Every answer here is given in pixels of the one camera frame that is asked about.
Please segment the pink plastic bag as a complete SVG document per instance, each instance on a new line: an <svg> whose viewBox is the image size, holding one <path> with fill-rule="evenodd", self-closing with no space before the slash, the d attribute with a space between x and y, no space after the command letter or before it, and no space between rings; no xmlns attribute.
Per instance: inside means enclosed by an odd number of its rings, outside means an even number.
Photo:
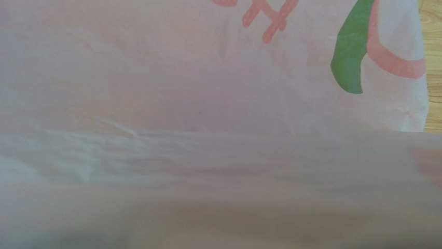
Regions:
<svg viewBox="0 0 442 249"><path fill-rule="evenodd" d="M416 1L1 1L1 248L441 248Z"/></svg>

